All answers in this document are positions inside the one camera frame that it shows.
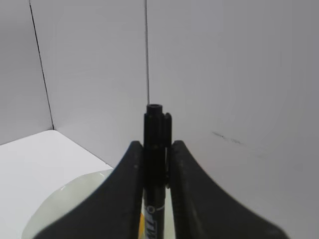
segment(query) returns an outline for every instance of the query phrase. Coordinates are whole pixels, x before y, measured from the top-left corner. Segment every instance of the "scuff mark on wall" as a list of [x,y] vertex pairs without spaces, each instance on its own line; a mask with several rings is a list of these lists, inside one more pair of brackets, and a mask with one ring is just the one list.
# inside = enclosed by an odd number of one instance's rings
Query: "scuff mark on wall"
[[241,145],[244,145],[242,142],[240,142],[239,140],[237,140],[237,139],[234,139],[234,138],[228,138],[228,137],[226,137],[226,136],[224,136],[224,135],[222,135],[221,133],[218,133],[218,132],[212,132],[215,136],[217,136],[217,137],[220,137],[220,138],[222,138],[223,140],[225,140],[225,141],[228,141],[228,142],[232,142],[232,143],[236,143],[236,144],[241,144]]

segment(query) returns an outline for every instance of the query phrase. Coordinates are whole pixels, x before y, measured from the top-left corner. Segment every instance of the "white table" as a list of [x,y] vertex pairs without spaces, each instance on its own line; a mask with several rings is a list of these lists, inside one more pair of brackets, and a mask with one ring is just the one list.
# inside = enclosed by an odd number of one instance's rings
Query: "white table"
[[0,238],[19,239],[39,205],[72,179],[110,169],[57,131],[0,146]]

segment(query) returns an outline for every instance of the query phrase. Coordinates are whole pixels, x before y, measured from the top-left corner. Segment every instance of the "white wall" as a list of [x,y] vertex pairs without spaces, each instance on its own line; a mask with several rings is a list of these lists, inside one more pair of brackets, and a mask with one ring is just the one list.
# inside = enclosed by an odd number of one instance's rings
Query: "white wall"
[[317,0],[148,3],[151,102],[222,187],[293,239],[319,235],[318,9]]
[[52,128],[27,0],[0,1],[0,144]]
[[115,166],[143,139],[143,0],[32,0],[55,128]]

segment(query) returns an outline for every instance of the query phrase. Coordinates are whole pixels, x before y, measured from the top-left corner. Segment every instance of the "black marker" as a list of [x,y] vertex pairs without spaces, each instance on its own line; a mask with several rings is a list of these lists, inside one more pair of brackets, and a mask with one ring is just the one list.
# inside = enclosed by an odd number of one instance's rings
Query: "black marker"
[[148,105],[147,112],[144,115],[144,216],[146,239],[164,238],[164,204],[167,183],[165,148],[169,141],[167,140],[168,133],[166,130],[168,128],[171,129],[170,115],[164,116],[161,105]]

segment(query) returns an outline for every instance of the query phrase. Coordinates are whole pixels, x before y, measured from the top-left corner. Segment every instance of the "white surface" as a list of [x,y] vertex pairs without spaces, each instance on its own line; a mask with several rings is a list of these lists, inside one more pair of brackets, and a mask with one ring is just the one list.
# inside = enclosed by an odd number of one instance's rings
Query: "white surface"
[[151,102],[173,137],[292,239],[318,238],[319,1],[148,6]]
[[74,178],[111,168],[56,131],[0,146],[0,238],[19,239],[40,204]]
[[27,0],[0,1],[0,144],[52,128]]
[[21,239],[33,239],[42,229],[87,199],[112,173],[112,169],[84,174],[54,191],[32,215]]
[[31,4],[56,130],[115,166],[143,138],[143,0]]

